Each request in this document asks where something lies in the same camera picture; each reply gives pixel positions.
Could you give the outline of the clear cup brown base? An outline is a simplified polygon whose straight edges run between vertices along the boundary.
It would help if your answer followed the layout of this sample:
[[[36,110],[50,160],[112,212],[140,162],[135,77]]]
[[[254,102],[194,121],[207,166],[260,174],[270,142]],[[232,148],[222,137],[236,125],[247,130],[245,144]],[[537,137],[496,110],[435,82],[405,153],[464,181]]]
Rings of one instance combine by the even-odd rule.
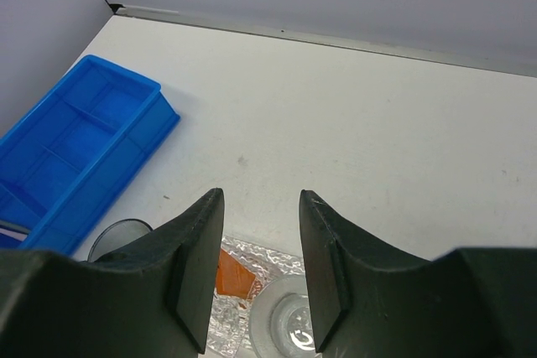
[[[248,333],[258,357],[317,357],[304,276],[278,278],[250,309]]]

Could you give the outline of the orange toothpaste tube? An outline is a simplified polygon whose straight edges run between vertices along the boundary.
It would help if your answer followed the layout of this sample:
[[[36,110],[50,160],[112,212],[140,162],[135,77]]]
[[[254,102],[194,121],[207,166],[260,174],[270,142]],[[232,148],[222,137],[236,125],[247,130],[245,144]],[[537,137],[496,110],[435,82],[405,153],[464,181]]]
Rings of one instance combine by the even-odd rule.
[[[229,253],[220,250],[216,271],[216,292],[219,295],[248,300],[256,277]]]

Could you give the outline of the clear textured oval tray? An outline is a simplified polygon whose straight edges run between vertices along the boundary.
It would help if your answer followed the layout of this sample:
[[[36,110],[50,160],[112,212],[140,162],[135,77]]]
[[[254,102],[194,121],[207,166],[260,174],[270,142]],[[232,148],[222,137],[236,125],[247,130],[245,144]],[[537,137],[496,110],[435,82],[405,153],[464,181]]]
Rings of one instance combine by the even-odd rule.
[[[222,357],[251,350],[248,321],[254,299],[272,281],[304,273],[300,257],[224,236],[206,347]]]

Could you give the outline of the grey green toothbrush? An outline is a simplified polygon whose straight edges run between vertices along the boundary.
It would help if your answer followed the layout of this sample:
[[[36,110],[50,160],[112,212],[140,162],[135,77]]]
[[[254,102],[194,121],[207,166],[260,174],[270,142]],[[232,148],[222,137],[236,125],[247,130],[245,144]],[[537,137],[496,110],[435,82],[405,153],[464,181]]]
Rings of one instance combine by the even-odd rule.
[[[28,235],[30,233],[30,230],[28,228],[7,221],[0,221],[0,226],[5,230],[17,232],[24,235]]]

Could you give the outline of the dark tinted cup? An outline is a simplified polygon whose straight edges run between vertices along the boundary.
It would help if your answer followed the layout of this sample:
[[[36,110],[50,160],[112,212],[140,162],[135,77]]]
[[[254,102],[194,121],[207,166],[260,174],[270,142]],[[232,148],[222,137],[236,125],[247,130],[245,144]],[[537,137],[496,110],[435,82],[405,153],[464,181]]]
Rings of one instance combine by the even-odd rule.
[[[106,228],[94,241],[87,261],[95,262],[105,254],[136,241],[153,231],[153,228],[140,219],[117,221]]]

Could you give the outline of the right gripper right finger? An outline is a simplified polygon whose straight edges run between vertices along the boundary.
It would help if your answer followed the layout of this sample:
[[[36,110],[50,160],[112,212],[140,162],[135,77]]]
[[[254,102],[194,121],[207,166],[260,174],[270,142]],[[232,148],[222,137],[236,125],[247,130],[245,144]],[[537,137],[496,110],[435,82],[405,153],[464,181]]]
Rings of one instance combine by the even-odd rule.
[[[300,195],[315,349],[324,357],[533,357],[536,251],[461,247],[432,261]]]

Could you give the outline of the blue plastic bin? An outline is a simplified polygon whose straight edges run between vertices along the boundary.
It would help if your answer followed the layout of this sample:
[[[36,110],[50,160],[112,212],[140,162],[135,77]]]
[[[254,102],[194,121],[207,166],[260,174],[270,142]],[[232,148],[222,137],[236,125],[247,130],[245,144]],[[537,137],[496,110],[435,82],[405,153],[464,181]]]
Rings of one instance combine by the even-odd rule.
[[[1,141],[2,249],[73,253],[179,123],[161,86],[88,55]]]

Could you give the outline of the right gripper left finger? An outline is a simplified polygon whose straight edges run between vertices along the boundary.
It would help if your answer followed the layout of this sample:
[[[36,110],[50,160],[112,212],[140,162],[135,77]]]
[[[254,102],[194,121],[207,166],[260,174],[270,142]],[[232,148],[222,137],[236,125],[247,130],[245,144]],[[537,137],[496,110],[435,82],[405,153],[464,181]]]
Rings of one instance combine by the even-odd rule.
[[[100,257],[1,253],[4,357],[196,357],[206,350],[224,223],[210,189],[184,213]]]

